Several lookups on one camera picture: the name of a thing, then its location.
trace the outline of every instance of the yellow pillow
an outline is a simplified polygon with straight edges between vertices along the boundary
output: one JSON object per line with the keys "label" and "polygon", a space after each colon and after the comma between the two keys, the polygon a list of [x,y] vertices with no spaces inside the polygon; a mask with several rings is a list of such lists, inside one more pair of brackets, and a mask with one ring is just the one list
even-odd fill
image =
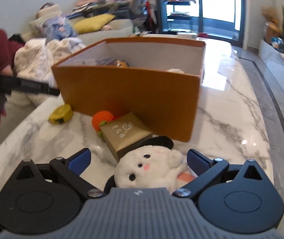
{"label": "yellow pillow", "polygon": [[112,14],[101,14],[79,21],[73,27],[79,34],[100,30],[104,25],[115,18]]}

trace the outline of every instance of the small gift box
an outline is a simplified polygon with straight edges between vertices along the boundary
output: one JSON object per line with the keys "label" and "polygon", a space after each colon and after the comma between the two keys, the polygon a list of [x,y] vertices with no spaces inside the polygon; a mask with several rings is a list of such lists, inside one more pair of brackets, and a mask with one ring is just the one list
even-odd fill
{"label": "small gift box", "polygon": [[103,139],[118,162],[127,152],[152,137],[150,130],[132,112],[100,128]]}

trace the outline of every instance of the white marble tabletop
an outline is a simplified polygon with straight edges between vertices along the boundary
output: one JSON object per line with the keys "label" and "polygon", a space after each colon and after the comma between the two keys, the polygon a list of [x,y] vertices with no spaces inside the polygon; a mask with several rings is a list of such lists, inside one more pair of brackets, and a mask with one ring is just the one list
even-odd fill
{"label": "white marble tabletop", "polygon": [[[268,137],[249,79],[229,43],[205,40],[205,76],[192,138],[175,141],[186,154],[195,148],[210,157],[222,157],[232,164],[254,158],[273,181]],[[49,98],[35,109],[0,145],[0,190],[21,160],[48,163],[65,158],[82,148],[92,151],[90,166],[81,177],[103,189],[113,175],[116,162],[91,126],[91,117],[75,112],[63,125],[50,125],[47,118],[63,104],[61,97]]]}

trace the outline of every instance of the door frame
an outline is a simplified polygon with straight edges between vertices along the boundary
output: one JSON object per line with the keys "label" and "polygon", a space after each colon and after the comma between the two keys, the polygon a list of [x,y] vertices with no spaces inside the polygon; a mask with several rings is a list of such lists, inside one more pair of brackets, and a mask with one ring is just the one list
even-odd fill
{"label": "door frame", "polygon": [[[157,0],[157,4],[158,4],[158,16],[159,16],[158,17],[159,33],[160,34],[176,35],[177,32],[174,32],[174,31],[162,31],[163,30],[162,13],[164,12],[163,11],[164,9],[166,11],[166,8],[163,8],[163,6],[165,6],[165,5],[164,5],[162,0]],[[242,0],[242,4],[241,4],[241,25],[240,25],[239,40],[238,41],[233,40],[233,39],[213,36],[213,35],[209,35],[209,38],[227,41],[227,42],[231,43],[232,45],[242,47],[243,41],[244,41],[245,8],[246,8],[246,0]],[[202,4],[202,0],[199,0],[198,32],[203,32],[203,27],[204,27],[203,26],[203,4]]]}

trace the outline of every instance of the yellow tape measure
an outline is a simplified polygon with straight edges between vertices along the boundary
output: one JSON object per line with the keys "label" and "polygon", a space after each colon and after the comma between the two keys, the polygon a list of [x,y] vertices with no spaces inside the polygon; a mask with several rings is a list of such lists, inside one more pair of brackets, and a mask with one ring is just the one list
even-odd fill
{"label": "yellow tape measure", "polygon": [[56,108],[48,118],[51,124],[63,124],[68,122],[73,116],[73,110],[70,104],[61,105]]}

